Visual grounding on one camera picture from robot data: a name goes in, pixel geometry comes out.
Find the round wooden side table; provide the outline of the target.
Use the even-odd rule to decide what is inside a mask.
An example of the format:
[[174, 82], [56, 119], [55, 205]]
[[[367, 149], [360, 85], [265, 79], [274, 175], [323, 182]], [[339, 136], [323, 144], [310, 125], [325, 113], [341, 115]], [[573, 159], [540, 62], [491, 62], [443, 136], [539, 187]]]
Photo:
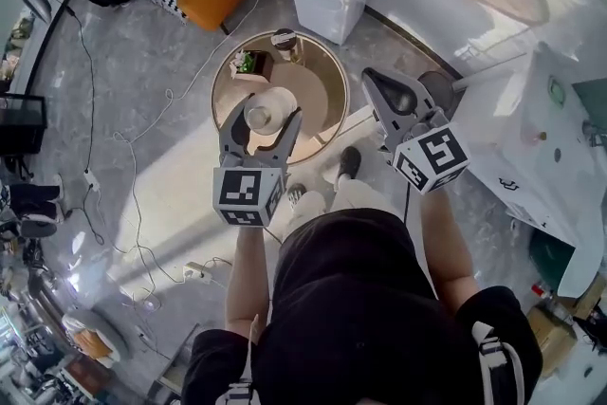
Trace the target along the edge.
[[[233, 48], [218, 68], [212, 85], [211, 107], [215, 128], [223, 125], [230, 111], [243, 98], [272, 85], [288, 89], [302, 108], [303, 123], [288, 159], [290, 166], [318, 156], [332, 143], [349, 112], [350, 86], [346, 70], [337, 55], [322, 41], [298, 32], [302, 61], [287, 62], [270, 42], [270, 31], [247, 38]], [[274, 65], [267, 82], [234, 79], [229, 64], [237, 52], [265, 51]]]

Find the person's right shoe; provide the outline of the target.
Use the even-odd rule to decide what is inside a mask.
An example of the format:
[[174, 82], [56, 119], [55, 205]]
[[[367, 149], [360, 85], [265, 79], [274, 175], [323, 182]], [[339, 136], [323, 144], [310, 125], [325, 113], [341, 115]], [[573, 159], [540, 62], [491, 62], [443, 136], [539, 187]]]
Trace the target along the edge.
[[361, 153], [355, 146], [347, 146], [340, 153], [340, 161], [337, 173], [337, 181], [347, 177], [348, 179], [355, 179], [359, 172], [361, 164]]

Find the brown box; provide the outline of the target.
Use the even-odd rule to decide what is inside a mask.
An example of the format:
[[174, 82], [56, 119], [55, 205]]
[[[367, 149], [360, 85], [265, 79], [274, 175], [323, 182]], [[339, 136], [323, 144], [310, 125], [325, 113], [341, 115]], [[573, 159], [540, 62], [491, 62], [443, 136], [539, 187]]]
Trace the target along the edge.
[[253, 54], [255, 58], [254, 70], [250, 74], [237, 74], [232, 77], [236, 80], [257, 82], [257, 83], [269, 83], [271, 79], [271, 73], [274, 66], [274, 59], [272, 55], [263, 50], [245, 50]]

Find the person's beige shorts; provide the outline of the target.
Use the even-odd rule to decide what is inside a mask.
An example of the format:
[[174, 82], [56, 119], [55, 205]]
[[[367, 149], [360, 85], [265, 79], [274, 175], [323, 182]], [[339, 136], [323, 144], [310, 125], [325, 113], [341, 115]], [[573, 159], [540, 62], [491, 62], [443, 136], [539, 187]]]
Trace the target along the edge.
[[393, 207], [379, 192], [365, 182], [357, 179], [347, 179], [339, 183], [333, 203], [327, 207], [324, 196], [317, 191], [309, 191], [303, 195], [286, 226], [286, 234], [326, 213], [349, 209], [376, 209], [391, 212]]

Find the white sink cabinet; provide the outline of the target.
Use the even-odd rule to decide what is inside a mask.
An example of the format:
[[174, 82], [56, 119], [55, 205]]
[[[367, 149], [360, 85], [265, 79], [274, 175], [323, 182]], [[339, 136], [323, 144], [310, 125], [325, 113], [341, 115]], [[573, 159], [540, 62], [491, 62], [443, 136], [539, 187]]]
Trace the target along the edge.
[[[470, 172], [513, 217], [575, 248], [559, 290], [580, 297], [598, 273], [606, 235], [607, 154], [589, 146], [582, 124], [590, 116], [573, 82], [577, 61], [546, 43], [464, 80], [452, 117], [470, 151]], [[549, 98], [554, 76], [566, 90], [562, 109]], [[520, 189], [506, 191], [499, 177]]]

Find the small artificial plant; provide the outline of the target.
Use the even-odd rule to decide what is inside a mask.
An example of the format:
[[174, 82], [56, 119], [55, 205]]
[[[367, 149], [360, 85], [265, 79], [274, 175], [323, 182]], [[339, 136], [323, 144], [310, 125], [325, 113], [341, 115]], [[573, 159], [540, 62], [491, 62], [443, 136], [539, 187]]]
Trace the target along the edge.
[[250, 74], [253, 72], [254, 66], [255, 58], [253, 54], [249, 51], [241, 49], [230, 61], [231, 76], [235, 77], [237, 74]]

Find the dark green bin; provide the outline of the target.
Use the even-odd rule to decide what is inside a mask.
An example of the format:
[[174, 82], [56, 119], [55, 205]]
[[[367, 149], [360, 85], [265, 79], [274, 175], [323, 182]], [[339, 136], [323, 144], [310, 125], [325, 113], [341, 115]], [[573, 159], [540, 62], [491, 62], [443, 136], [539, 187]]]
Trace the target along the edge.
[[575, 248], [543, 231], [534, 229], [528, 245], [529, 258], [547, 286], [560, 297], [561, 280], [567, 269]]

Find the glass jar with dark lid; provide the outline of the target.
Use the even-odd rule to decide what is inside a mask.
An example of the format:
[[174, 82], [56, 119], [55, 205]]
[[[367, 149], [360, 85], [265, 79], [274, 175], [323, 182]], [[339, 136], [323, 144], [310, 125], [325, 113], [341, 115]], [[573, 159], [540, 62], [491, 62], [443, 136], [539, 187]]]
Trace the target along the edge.
[[301, 60], [298, 36], [292, 29], [277, 29], [271, 35], [270, 42], [286, 62], [296, 64]]

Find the black glass cabinet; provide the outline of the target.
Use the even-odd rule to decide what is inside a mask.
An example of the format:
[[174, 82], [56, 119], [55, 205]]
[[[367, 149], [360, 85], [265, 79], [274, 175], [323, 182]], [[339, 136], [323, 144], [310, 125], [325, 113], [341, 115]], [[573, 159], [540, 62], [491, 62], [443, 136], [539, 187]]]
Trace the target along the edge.
[[0, 94], [0, 156], [38, 154], [46, 128], [44, 97]]

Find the person's right forearm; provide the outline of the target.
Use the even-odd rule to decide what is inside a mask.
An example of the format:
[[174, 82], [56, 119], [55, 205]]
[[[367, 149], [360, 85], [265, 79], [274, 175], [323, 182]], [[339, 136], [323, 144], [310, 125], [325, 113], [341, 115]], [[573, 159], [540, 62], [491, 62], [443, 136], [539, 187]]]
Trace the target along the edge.
[[420, 219], [425, 258], [438, 299], [455, 314], [479, 292], [469, 249], [444, 189], [421, 197]]

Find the cardboard box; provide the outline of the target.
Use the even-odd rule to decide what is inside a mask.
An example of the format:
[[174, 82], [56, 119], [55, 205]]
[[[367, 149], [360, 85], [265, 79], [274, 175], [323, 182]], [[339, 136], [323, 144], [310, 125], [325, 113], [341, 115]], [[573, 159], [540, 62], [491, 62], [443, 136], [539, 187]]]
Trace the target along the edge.
[[530, 308], [526, 316], [543, 356], [541, 377], [550, 377], [578, 342], [574, 328], [538, 306]]

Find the grey round stool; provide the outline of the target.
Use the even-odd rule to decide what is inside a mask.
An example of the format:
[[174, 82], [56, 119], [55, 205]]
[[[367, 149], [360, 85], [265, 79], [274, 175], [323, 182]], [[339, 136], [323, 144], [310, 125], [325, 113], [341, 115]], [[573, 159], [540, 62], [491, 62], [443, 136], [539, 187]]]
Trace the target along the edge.
[[62, 316], [62, 325], [83, 354], [107, 369], [130, 357], [122, 335], [94, 311], [79, 308], [68, 311]]

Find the grey flat board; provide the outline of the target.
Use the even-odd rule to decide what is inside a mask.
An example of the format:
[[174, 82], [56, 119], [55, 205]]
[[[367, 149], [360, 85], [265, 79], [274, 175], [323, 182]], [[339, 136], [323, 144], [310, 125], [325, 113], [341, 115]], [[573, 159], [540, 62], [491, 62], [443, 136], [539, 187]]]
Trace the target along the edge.
[[151, 386], [148, 398], [153, 405], [175, 405], [181, 400], [181, 391], [189, 367], [195, 337], [203, 330], [196, 324], [178, 347], [159, 377]]

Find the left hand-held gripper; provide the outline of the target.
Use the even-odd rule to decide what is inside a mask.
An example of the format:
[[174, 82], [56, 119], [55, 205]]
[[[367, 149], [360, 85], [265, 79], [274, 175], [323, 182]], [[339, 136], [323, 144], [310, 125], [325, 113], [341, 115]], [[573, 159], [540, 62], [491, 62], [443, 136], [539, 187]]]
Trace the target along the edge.
[[250, 128], [245, 119], [246, 95], [230, 111], [218, 131], [219, 162], [213, 169], [212, 206], [231, 226], [266, 228], [285, 193], [287, 161], [300, 133], [303, 114], [297, 107], [274, 142], [248, 155]]

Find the person's black shirt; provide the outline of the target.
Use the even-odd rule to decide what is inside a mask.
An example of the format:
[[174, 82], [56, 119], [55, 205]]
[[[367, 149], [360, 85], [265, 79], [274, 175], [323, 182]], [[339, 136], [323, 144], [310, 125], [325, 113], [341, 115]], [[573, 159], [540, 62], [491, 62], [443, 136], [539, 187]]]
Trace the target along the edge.
[[526, 404], [543, 358], [519, 301], [484, 289], [451, 312], [435, 297], [404, 223], [376, 209], [312, 219], [285, 240], [259, 340], [199, 334], [183, 405], [224, 405], [245, 372], [261, 405], [485, 405], [473, 327], [505, 345], [499, 405]]

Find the person's left shoe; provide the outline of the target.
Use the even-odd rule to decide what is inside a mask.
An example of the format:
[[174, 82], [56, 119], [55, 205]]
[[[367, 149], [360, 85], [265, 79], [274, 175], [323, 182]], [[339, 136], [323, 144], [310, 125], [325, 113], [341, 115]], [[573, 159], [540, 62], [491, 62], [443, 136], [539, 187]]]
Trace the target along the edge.
[[306, 192], [307, 188], [303, 183], [295, 183], [287, 190], [286, 196], [292, 210], [295, 209], [296, 205]]

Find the person's left forearm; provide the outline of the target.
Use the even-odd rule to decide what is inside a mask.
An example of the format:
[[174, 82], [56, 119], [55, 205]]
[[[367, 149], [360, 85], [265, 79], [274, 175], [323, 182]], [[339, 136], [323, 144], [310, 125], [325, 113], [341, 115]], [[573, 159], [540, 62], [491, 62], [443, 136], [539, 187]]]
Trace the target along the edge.
[[267, 326], [269, 304], [264, 231], [241, 227], [226, 294], [226, 329], [257, 343]]

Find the green soap dish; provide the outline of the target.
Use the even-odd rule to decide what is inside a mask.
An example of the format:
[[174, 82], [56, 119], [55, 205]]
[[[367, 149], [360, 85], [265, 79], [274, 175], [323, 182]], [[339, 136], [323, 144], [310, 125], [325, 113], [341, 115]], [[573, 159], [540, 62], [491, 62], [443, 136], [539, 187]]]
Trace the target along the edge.
[[566, 102], [566, 90], [563, 85], [552, 75], [548, 78], [547, 91], [550, 100], [562, 109]]

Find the metal faucet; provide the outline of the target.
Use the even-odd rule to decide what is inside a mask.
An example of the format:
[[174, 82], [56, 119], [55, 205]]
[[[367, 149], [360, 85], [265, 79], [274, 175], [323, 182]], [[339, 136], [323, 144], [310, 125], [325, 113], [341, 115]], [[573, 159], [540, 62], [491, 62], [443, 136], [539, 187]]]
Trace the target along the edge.
[[603, 147], [607, 150], [607, 128], [601, 128], [590, 120], [585, 120], [582, 124], [582, 133], [590, 147]]

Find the person's shoe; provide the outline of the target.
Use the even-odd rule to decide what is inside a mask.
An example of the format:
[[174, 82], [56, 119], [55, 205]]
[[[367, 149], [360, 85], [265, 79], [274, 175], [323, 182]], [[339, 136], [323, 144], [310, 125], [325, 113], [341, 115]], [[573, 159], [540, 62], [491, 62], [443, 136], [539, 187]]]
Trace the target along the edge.
[[359, 172], [361, 164], [361, 153], [355, 146], [347, 146], [340, 153], [340, 161], [337, 173], [337, 181], [347, 177], [348, 179], [355, 179]]
[[286, 196], [292, 210], [295, 209], [296, 205], [306, 192], [307, 188], [303, 183], [295, 183], [287, 190]]

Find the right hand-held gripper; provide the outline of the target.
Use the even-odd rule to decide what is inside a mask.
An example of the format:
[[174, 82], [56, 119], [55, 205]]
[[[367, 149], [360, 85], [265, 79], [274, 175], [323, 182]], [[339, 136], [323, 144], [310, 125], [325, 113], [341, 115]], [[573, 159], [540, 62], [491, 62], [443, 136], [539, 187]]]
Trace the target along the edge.
[[[366, 67], [361, 76], [368, 101], [384, 131], [388, 164], [418, 193], [452, 182], [469, 166], [469, 150], [456, 123], [447, 119], [418, 80]], [[423, 117], [418, 117], [421, 108]]]

